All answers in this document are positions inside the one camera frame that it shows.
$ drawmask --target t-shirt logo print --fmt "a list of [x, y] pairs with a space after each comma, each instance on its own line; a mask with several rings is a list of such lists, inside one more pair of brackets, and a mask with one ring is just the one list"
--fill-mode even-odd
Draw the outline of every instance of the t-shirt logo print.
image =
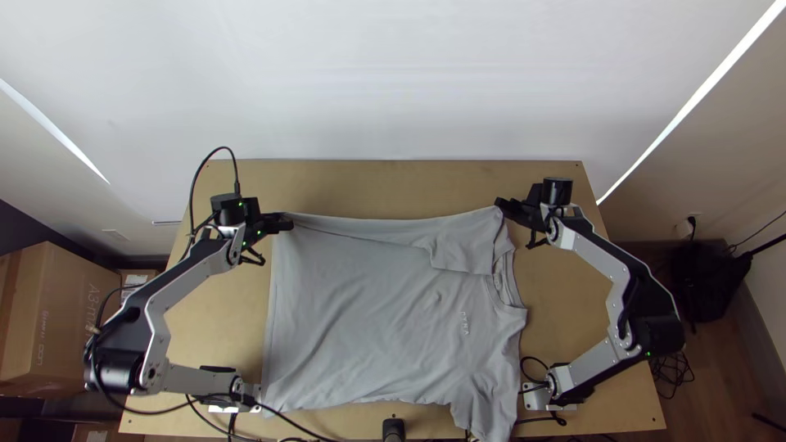
[[469, 334], [469, 319], [467, 318], [467, 312], [461, 312], [459, 317], [461, 318], [459, 322], [461, 332], [466, 336]]

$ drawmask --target power outlet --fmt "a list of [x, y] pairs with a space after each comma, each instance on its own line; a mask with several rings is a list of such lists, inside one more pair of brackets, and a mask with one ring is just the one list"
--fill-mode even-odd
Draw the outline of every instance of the power outlet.
[[696, 228], [698, 228], [698, 221], [702, 216], [702, 212], [688, 212], [681, 221], [674, 226], [674, 231], [678, 239], [689, 239], [693, 235], [694, 227], [688, 221], [688, 218], [694, 217], [696, 219]]

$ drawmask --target cardboard box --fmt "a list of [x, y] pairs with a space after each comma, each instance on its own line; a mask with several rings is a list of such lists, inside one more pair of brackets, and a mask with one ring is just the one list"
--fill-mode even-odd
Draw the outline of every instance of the cardboard box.
[[[118, 270], [120, 278], [123, 281], [123, 287], [138, 286], [150, 282], [151, 279], [157, 277], [160, 273], [158, 270]], [[125, 299], [131, 296], [136, 289], [126, 289], [120, 293], [120, 303], [125, 302]]]
[[[0, 257], [0, 282], [0, 394], [56, 398], [82, 391], [85, 327], [120, 276], [42, 242]], [[103, 320], [119, 306], [113, 296]]]
[[76, 424], [71, 442], [143, 442], [144, 435], [117, 432], [118, 423]]

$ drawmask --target black stand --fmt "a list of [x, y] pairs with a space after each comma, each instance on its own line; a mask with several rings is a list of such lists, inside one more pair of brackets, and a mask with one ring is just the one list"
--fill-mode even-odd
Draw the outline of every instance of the black stand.
[[786, 426], [782, 426], [777, 422], [773, 422], [768, 417], [762, 416], [759, 413], [753, 413], [751, 414], [751, 416], [753, 416], [753, 418], [756, 419], [757, 421], [764, 422], [765, 424], [775, 428], [776, 430], [781, 430], [782, 432], [786, 433]]

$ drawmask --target black bag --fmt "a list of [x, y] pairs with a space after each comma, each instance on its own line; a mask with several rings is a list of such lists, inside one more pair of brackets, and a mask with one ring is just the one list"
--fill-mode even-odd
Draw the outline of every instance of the black bag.
[[675, 250], [671, 258], [674, 297], [694, 333], [696, 322], [723, 318], [752, 260], [752, 252], [735, 258], [725, 250], [698, 242]]

